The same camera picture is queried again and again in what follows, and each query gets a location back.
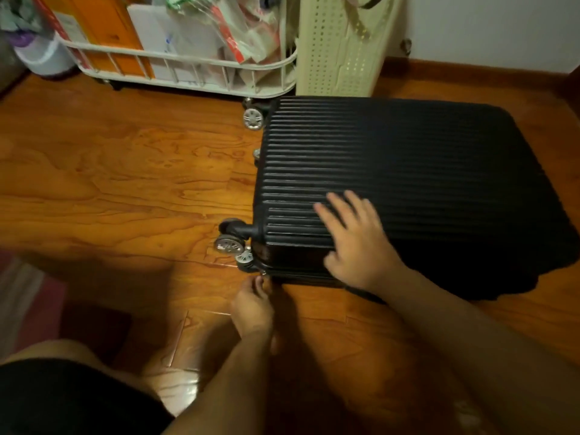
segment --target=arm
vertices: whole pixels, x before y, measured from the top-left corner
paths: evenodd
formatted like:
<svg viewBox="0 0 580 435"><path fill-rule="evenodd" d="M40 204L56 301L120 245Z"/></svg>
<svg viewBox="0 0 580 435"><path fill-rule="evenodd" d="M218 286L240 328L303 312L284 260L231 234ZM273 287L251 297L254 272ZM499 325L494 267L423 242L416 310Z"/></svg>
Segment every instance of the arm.
<svg viewBox="0 0 580 435"><path fill-rule="evenodd" d="M274 316L262 283L262 277L243 283L232 302L231 313L240 343L203 394L173 421L164 435L262 433Z"/></svg>
<svg viewBox="0 0 580 435"><path fill-rule="evenodd" d="M580 371L406 267L373 205L344 195L352 207L328 195L344 226L314 207L336 245L325 259L330 273L387 302L451 363L505 434L578 433Z"/></svg>

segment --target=orange box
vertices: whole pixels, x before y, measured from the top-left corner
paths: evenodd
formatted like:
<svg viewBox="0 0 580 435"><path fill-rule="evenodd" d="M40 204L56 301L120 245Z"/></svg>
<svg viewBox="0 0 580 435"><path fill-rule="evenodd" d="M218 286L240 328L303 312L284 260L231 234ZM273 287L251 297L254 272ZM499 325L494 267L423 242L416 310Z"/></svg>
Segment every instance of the orange box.
<svg viewBox="0 0 580 435"><path fill-rule="evenodd" d="M126 0L128 3L140 0ZM124 47L142 50L123 0L44 0L54 12L71 41L89 42L101 46ZM85 51L94 68L117 72L105 53ZM111 53L119 69L125 75L144 76L137 59L130 55ZM141 62L152 76L148 58Z"/></svg>

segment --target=hand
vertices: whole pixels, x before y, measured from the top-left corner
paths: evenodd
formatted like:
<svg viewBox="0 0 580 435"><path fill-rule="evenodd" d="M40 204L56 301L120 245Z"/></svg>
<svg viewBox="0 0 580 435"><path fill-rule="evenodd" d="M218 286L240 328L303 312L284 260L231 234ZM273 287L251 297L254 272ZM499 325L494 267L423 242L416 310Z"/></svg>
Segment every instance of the hand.
<svg viewBox="0 0 580 435"><path fill-rule="evenodd" d="M385 279L406 266L388 241L371 202L352 191L345 191L344 196L354 210L333 192L327 195L344 226L322 203L314 205L337 250L324 258L324 266L345 284L378 294L376 290L387 283Z"/></svg>
<svg viewBox="0 0 580 435"><path fill-rule="evenodd" d="M252 332L272 334L274 309L263 283L261 276L249 277L231 302L231 319L242 338Z"/></svg>

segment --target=white wire basket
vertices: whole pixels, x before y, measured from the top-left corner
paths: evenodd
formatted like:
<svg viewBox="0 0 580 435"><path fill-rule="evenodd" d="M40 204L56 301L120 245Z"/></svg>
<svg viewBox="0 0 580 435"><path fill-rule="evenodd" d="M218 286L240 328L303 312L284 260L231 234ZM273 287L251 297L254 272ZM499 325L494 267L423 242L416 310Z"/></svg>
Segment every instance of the white wire basket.
<svg viewBox="0 0 580 435"><path fill-rule="evenodd" d="M402 0L355 1L301 0L297 95L372 94Z"/></svg>
<svg viewBox="0 0 580 435"><path fill-rule="evenodd" d="M280 55L286 56L286 0L282 0L280 14ZM83 73L92 76L93 78L102 79L106 82L134 82L185 90L196 90L200 92L230 94L255 99L269 99L283 95L292 90L296 85L296 67L294 61L298 55L297 40L294 43L294 51L292 54L278 62L271 64L239 64L236 61L72 42L63 39L60 36L59 39L69 50L78 50L78 52L72 51L71 55L75 57L77 65ZM108 59L111 61L112 66L115 68L115 71L103 71L93 66L91 64L91 58L87 56L86 52L91 52L91 54L93 52L106 54ZM113 55L115 54L134 57L138 65L141 67L144 76L124 73L117 64L115 58L113 58ZM76 55L80 56L83 61L79 61ZM148 64L145 61L148 60L149 62L151 60L163 61L167 70L171 74L170 77L172 80L156 79L152 76L152 73L150 74L146 69ZM179 80L175 71L175 63L180 63L180 66L186 66L190 69L193 80ZM211 68L211 72L214 74L213 76L208 76L208 67ZM252 82L245 83L241 82L240 79L236 79L236 76L231 74L232 68L245 71L247 76L251 76ZM215 77L216 72L219 73L220 71L223 79L221 79L220 82L215 82L212 78ZM263 77L263 79L261 79L262 76L260 76L260 74L264 71L272 71L272 73L268 73Z"/></svg>

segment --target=black suitcase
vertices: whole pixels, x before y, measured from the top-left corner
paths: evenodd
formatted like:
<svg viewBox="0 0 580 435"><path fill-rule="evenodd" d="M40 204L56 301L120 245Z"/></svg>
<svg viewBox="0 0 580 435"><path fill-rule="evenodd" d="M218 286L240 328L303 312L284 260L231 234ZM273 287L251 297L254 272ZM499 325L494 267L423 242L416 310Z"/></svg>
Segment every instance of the black suitcase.
<svg viewBox="0 0 580 435"><path fill-rule="evenodd" d="M403 261L465 299L534 288L580 240L511 116L490 105L286 97L267 118L252 225L224 220L238 266L332 285L312 205L352 189L376 206ZM244 240L251 238L251 246Z"/></svg>

